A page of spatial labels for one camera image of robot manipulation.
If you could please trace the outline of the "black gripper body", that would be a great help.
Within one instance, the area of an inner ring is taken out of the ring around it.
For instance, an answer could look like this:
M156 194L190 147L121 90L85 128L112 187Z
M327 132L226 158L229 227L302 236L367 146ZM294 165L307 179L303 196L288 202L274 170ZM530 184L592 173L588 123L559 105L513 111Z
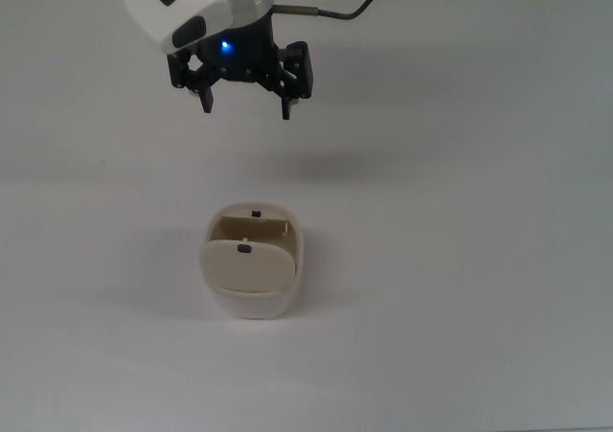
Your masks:
M213 85L218 79L276 86L281 65L273 37L272 16L214 34L197 43L196 73Z

